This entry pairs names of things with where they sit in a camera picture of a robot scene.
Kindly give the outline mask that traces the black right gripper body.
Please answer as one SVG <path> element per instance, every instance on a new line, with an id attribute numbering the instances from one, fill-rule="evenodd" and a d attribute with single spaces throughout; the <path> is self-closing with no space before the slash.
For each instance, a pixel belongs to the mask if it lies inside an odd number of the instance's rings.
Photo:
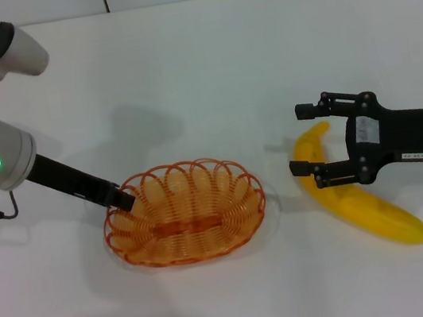
<path id="1" fill-rule="evenodd" d="M 346 146 L 360 184 L 372 184 L 382 167 L 423 162 L 423 109 L 389 110 L 372 92 L 340 95 L 346 107 Z"/>

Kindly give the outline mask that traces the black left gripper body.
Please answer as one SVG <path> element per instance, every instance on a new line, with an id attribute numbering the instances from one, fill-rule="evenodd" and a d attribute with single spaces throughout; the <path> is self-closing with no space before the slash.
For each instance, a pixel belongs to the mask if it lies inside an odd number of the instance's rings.
<path id="1" fill-rule="evenodd" d="M 36 155 L 27 180 L 74 195 L 100 206 L 120 206 L 122 195 L 116 185 L 40 154 Z"/>

